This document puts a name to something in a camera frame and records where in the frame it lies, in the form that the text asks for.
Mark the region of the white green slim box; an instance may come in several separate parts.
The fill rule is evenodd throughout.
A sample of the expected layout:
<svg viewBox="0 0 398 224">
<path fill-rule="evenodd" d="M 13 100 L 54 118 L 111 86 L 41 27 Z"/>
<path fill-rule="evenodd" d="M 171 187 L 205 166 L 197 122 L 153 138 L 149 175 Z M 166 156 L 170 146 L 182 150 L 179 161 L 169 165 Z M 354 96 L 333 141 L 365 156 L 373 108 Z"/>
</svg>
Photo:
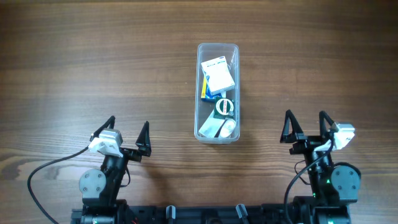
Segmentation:
<svg viewBox="0 0 398 224">
<path fill-rule="evenodd" d="M 206 121 L 202 124 L 198 133 L 204 138 L 214 138 L 224 123 L 224 119 L 215 118 L 212 111 Z"/>
</svg>

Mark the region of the green Zam-Buk box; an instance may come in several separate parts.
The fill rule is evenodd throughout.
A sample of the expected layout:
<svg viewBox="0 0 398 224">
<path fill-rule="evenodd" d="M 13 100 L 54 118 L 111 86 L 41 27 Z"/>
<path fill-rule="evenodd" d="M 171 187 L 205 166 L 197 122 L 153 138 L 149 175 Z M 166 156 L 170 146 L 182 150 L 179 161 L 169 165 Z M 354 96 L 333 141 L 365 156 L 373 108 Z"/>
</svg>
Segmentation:
<svg viewBox="0 0 398 224">
<path fill-rule="evenodd" d="M 235 101 L 233 99 L 217 97 L 213 117 L 216 119 L 234 118 L 234 109 Z"/>
</svg>

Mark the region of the blue yellow lozenge box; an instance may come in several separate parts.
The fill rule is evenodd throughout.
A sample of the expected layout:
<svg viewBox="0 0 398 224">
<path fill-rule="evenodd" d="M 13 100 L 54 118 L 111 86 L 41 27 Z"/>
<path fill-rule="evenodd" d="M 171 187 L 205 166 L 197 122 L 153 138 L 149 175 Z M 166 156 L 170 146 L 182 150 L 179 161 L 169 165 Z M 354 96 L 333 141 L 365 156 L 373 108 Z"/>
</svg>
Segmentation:
<svg viewBox="0 0 398 224">
<path fill-rule="evenodd" d="M 217 97 L 221 98 L 221 97 L 225 97 L 225 96 L 226 96 L 225 91 L 218 93 L 216 95 L 212 95 L 210 92 L 210 89 L 208 87 L 206 77 L 203 77 L 203 84 L 202 84 L 201 97 L 200 97 L 202 101 L 214 103 L 216 101 Z"/>
</svg>

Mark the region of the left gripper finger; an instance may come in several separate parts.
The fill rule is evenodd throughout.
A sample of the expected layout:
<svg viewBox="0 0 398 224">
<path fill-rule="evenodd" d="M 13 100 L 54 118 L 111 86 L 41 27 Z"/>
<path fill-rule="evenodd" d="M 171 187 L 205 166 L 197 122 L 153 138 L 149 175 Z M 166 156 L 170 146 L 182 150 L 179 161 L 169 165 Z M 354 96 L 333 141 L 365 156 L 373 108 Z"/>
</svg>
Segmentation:
<svg viewBox="0 0 398 224">
<path fill-rule="evenodd" d="M 136 146 L 138 151 L 143 156 L 150 156 L 152 153 L 150 136 L 149 136 L 149 122 L 146 121 L 141 129 L 141 132 L 136 140 Z"/>
<path fill-rule="evenodd" d="M 91 138 L 97 138 L 100 133 L 108 128 L 113 129 L 115 124 L 115 116 L 111 116 L 102 126 L 100 126 L 94 133 L 91 134 Z"/>
</svg>

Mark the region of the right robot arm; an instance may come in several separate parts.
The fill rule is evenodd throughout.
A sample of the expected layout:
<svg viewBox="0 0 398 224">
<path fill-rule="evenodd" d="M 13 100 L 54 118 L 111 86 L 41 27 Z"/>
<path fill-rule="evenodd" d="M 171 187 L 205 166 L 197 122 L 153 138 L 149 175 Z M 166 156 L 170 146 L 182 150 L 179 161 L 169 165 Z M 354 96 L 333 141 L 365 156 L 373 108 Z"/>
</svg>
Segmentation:
<svg viewBox="0 0 398 224">
<path fill-rule="evenodd" d="M 346 147 L 355 136 L 350 123 L 333 121 L 325 111 L 319 112 L 320 134 L 304 133 L 291 110 L 285 112 L 281 143 L 291 144 L 291 155 L 303 155 L 305 167 L 298 171 L 284 194 L 284 215 L 287 223 L 351 223 L 349 205 L 358 201 L 361 185 L 360 170 L 347 163 L 334 163 L 333 151 Z M 308 174 L 312 195 L 289 193 L 297 180 Z"/>
</svg>

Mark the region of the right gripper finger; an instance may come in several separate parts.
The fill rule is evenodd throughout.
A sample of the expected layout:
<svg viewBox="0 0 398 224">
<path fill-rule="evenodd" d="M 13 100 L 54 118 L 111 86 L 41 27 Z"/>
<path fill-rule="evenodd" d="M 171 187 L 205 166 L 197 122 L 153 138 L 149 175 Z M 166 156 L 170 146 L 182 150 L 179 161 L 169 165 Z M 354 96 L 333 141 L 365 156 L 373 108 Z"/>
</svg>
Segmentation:
<svg viewBox="0 0 398 224">
<path fill-rule="evenodd" d="M 333 126 L 334 121 L 330 118 L 330 116 L 326 113 L 326 111 L 319 112 L 319 125 L 320 125 L 320 136 L 324 137 L 327 129 L 326 123 L 330 126 Z"/>
<path fill-rule="evenodd" d="M 306 140 L 306 135 L 299 125 L 296 117 L 291 110 L 285 112 L 285 121 L 282 128 L 280 143 L 295 143 Z"/>
</svg>

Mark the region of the white blue medicine box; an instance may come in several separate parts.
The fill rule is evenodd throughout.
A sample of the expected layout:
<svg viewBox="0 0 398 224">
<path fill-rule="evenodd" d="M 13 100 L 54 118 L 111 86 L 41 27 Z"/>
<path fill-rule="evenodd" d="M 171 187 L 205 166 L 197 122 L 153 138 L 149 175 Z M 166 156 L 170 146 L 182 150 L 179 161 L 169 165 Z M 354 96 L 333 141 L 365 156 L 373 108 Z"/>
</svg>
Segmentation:
<svg viewBox="0 0 398 224">
<path fill-rule="evenodd" d="M 201 67 L 212 95 L 235 88 L 236 84 L 228 69 L 225 56 L 202 62 Z"/>
</svg>

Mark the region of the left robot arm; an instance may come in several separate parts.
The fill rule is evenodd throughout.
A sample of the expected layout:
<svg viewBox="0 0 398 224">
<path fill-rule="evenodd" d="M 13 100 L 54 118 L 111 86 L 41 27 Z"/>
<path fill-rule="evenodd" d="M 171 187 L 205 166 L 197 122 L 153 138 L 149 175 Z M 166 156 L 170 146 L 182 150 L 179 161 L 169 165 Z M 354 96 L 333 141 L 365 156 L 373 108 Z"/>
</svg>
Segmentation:
<svg viewBox="0 0 398 224">
<path fill-rule="evenodd" d="M 83 208 L 74 210 L 72 223 L 138 223 L 138 217 L 129 208 L 125 199 L 117 199 L 119 190 L 126 187 L 123 177 L 129 175 L 129 161 L 140 162 L 143 156 L 151 155 L 149 122 L 145 122 L 136 140 L 136 148 L 122 147 L 123 138 L 114 128 L 115 117 L 111 116 L 91 134 L 88 150 L 104 155 L 99 169 L 90 169 L 80 178 Z"/>
</svg>

